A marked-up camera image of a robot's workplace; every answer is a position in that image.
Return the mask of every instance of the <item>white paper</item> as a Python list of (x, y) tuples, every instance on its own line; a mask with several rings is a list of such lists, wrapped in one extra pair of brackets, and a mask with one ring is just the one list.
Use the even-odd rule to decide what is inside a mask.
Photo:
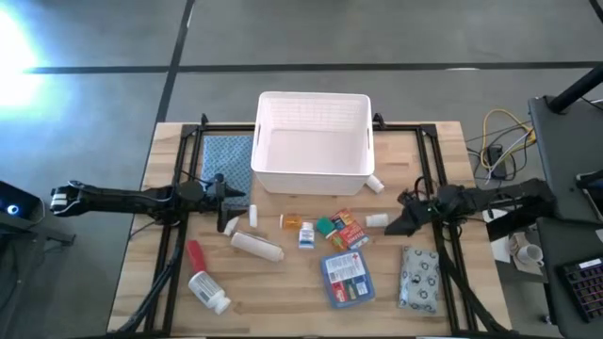
[[(495, 218), (500, 218), (506, 215), (507, 211), (493, 209), (492, 214), (494, 215), (494, 218), (490, 218), (488, 211), (483, 211), (482, 213), (483, 220), (485, 222), (490, 222)], [(508, 264), (511, 262), (511, 254), (509, 253), (509, 236), (503, 236), (500, 239), (491, 242), (490, 246), (492, 246), (492, 253), (494, 254), (495, 260)]]

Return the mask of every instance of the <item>blue package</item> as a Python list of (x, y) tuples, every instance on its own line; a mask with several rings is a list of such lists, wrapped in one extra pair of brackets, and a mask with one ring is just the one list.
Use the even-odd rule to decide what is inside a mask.
[(320, 259), (320, 270), (334, 308), (350, 307), (375, 298), (373, 282), (359, 250)]

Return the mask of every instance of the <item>patterned fabric pouch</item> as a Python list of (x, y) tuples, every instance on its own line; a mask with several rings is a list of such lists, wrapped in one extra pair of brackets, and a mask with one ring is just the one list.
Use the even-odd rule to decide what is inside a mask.
[(399, 307), (434, 315), (440, 282), (438, 253), (405, 247), (402, 253)]

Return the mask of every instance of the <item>blue cloth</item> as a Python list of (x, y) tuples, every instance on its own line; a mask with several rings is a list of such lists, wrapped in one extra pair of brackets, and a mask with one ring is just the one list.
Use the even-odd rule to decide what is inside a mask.
[(228, 186), (246, 194), (227, 198), (224, 203), (249, 205), (252, 200), (252, 146), (253, 136), (204, 137), (202, 179), (211, 181), (222, 173)]

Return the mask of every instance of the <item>wooden table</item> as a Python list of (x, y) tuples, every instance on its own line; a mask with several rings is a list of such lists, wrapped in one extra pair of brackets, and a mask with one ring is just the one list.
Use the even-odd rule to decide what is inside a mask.
[[(461, 124), (456, 121), (436, 124), (448, 182), (473, 186)], [(181, 123), (160, 123), (157, 126), (144, 175), (144, 188), (171, 183), (181, 126)], [(428, 153), (430, 166), (434, 170), (429, 144)], [(334, 253), (331, 245), (317, 233), (315, 250), (299, 250), (298, 233), (279, 229), (279, 216), (285, 213), (301, 214), (306, 220), (316, 221), (347, 207), (362, 225), (369, 214), (399, 214), (400, 205), (396, 197), (405, 188), (412, 187), (415, 179), (421, 175), (415, 134), (376, 132), (375, 161), (375, 174), (385, 184), (385, 192), (380, 195), (375, 195), (366, 186), (353, 197), (277, 195), (269, 194), (259, 182), (253, 181), (252, 202), (258, 206), (259, 226), (257, 229), (251, 228), (245, 215), (237, 228), (280, 244), (285, 251), (285, 259), (280, 263), (272, 263), (232, 248), (230, 238), (216, 232), (215, 215), (191, 215), (187, 239), (196, 239), (201, 243), (208, 272), (224, 288), (233, 303), (222, 315), (215, 315), (206, 309), (187, 288), (192, 274), (185, 256), (172, 334), (189, 337), (450, 334), (444, 293), (440, 293), (438, 312), (434, 316), (423, 316), (398, 308), (402, 247), (435, 250), (431, 225), (423, 226), (412, 237), (384, 236), (383, 229), (367, 229), (370, 241), (361, 249), (375, 286), (375, 299), (343, 310), (331, 308), (320, 274), (319, 259)], [(148, 217), (136, 216), (133, 231), (148, 221)], [(159, 227), (151, 227), (130, 241), (109, 330), (115, 330), (123, 324), (148, 292), (160, 234)], [(466, 223), (461, 241), (471, 287), (495, 319), (510, 328), (484, 225), (478, 221)], [(461, 327), (466, 328), (458, 291), (455, 299)], [(157, 316), (163, 316), (164, 302), (164, 298), (160, 297)]]

